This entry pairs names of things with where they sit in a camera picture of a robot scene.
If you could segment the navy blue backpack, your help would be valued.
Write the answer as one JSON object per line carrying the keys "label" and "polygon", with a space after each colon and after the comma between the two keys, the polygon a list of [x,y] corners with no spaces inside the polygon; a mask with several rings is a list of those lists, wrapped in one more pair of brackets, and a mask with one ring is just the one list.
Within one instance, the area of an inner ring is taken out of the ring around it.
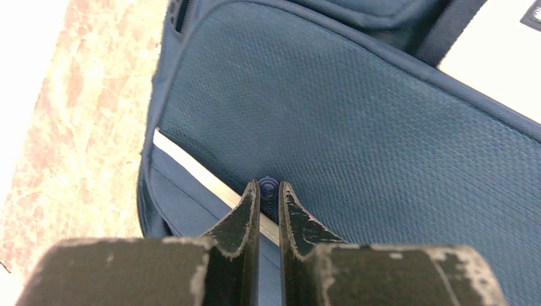
{"label": "navy blue backpack", "polygon": [[448,1],[361,27],[327,1],[171,1],[142,149],[147,237],[197,235],[226,203],[158,145],[227,187],[278,184],[350,242],[466,244],[511,305],[540,304],[540,126],[394,47]]}

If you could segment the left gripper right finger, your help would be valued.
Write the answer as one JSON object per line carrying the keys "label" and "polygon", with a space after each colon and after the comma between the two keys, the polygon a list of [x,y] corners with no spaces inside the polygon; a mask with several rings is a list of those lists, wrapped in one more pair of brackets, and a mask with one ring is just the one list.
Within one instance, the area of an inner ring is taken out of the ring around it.
{"label": "left gripper right finger", "polygon": [[279,189],[284,305],[505,305],[485,259],[466,245],[358,245]]}

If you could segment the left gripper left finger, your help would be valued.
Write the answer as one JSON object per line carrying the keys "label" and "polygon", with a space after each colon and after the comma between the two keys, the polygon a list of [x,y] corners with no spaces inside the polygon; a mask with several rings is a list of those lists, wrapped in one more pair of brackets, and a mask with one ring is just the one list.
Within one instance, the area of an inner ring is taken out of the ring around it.
{"label": "left gripper left finger", "polygon": [[200,237],[81,238],[49,249],[17,305],[256,305],[260,189]]}

